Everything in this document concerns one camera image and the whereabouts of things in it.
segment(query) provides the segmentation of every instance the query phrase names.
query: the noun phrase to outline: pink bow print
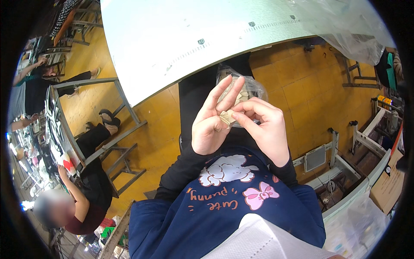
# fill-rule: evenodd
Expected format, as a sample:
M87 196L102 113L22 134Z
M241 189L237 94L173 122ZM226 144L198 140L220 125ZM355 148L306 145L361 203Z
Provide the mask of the pink bow print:
M249 205L250 209L255 211L260 208L263 201L267 198L279 198L279 194L274 191L273 187L265 182L259 183L260 191L256 188L247 188L243 192L244 201Z

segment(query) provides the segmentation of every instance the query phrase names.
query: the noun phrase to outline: hand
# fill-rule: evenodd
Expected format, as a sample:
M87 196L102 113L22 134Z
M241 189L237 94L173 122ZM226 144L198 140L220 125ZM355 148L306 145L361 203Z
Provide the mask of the hand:
M35 120L37 120L38 119L38 115L37 114L33 114L32 116L31 116L31 121L35 121Z
M46 57L39 57L37 59L36 67L43 65L47 61L48 61L48 59Z
M277 167L286 165L290 155L282 110L257 97L237 104L232 110L235 111L232 117L250 133L260 150ZM261 124L257 125L253 119L259 120Z
M66 173L66 168L64 166L58 165L58 171L59 171L59 175L62 178L62 180L69 179Z
M217 101L231 81L232 76L229 75L211 90L194 120L191 146L194 152L199 155L210 155L216 152L230 132L230 129L227 129L227 124L220 119L219 115L234 105L237 95L244 85L244 77L239 77L226 96L219 103Z

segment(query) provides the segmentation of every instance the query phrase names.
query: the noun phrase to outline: black and white fabric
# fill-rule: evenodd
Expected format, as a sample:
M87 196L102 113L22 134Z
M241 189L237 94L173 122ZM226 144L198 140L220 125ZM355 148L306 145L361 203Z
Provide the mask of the black and white fabric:
M63 8L60 11L60 14L58 16L58 19L56 20L55 27L53 28L50 36L54 37L58 34L60 28L62 27L62 24L65 22L67 16L69 13L80 3L81 0L66 0L63 3ZM101 4L100 0L93 0L97 4Z

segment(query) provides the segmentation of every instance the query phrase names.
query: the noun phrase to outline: maroon shirt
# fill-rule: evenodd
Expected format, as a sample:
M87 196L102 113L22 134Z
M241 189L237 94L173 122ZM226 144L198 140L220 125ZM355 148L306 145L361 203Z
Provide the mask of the maroon shirt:
M76 217L65 226L66 230L75 235L87 235L93 233L104 220L106 211L95 204L89 203L89 210L85 220L80 222Z

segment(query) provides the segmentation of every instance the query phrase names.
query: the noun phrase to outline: gray shirt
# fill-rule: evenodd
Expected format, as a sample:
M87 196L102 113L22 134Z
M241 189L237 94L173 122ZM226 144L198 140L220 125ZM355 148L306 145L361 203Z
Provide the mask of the gray shirt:
M26 113L26 82L20 86L13 86L10 92L9 113L7 115L7 131L12 132L14 119Z

